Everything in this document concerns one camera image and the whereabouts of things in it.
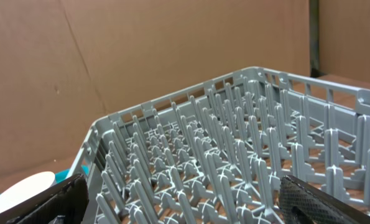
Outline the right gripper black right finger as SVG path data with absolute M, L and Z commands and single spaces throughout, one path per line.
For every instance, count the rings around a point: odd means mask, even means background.
M 285 223 L 370 224 L 369 215 L 292 175 L 280 180 L 279 208 Z

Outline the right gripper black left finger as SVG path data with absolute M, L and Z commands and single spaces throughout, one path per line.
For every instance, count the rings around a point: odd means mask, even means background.
M 0 213 L 0 224 L 80 224 L 89 204 L 83 174 L 75 174 Z

